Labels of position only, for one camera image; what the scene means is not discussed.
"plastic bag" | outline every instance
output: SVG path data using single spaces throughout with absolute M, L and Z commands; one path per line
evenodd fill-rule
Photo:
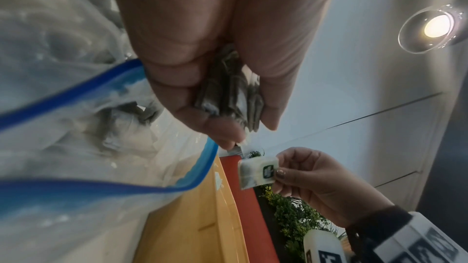
M 0 0 L 0 262 L 50 262 L 201 183 L 113 0 Z

